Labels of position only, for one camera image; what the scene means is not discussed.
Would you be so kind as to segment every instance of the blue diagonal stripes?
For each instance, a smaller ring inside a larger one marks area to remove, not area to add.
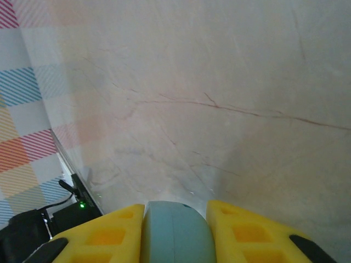
[[[42,99],[31,67],[0,71],[0,93],[7,106]]]
[[[5,224],[12,216],[13,211],[6,200],[0,201],[0,225]]]
[[[54,203],[57,200],[62,199],[63,197],[66,197],[70,194],[67,190],[63,189],[59,185],[58,182],[60,179],[62,178],[57,177],[43,184],[40,184],[40,189],[43,192],[47,204]]]

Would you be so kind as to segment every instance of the white marble surface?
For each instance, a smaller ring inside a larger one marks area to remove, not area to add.
[[[48,116],[106,212],[221,199],[349,262],[349,1],[37,1]]]

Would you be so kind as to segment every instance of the black cable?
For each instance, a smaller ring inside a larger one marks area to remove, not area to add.
[[[60,203],[56,203],[56,204],[49,204],[49,205],[46,205],[45,207],[42,207],[40,209],[38,209],[39,211],[42,211],[42,210],[45,210],[45,209],[48,209],[50,207],[56,207],[57,205],[61,205],[61,204],[64,204],[66,203],[69,199],[71,199],[73,196],[73,193],[69,196],[69,198],[67,198],[66,200],[63,200],[62,202]]]

